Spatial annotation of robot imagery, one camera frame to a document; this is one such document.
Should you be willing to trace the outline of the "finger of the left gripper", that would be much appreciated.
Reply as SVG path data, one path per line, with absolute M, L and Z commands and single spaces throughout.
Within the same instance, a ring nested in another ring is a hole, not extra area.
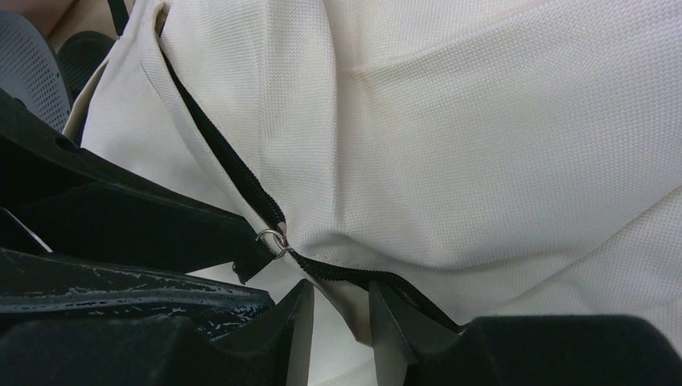
M 232 263 L 248 281 L 274 255 L 247 221 L 76 146 L 1 95 L 1 206 L 55 253 L 189 273 Z
M 1 329 L 47 319 L 188 318 L 221 339 L 273 307 L 265 291 L 200 277 L 1 251 Z

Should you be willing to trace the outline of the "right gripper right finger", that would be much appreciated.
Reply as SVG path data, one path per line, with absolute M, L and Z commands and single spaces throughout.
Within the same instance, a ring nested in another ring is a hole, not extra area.
M 627 315 L 484 317 L 457 334 L 385 285 L 369 290 L 381 385 L 678 385 L 681 358 Z

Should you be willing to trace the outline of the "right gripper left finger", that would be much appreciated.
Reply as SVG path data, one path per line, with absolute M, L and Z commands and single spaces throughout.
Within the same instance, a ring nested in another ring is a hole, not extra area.
M 277 305 L 210 341 L 186 318 L 53 320 L 1 340 L 4 385 L 304 385 L 314 289 L 300 281 Z

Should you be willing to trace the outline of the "cream canvas backpack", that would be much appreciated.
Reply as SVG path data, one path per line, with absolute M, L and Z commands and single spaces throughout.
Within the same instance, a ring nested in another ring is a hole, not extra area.
M 625 314 L 681 348 L 678 1 L 137 1 L 65 126 L 243 216 L 316 302 L 311 385 L 374 385 L 389 273 L 448 322 Z

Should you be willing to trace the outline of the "pink translucent storage box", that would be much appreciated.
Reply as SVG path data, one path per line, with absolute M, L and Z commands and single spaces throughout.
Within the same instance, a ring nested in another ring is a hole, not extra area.
M 1 0 L 1 10 L 21 14 L 44 35 L 49 35 L 73 3 L 73 0 Z

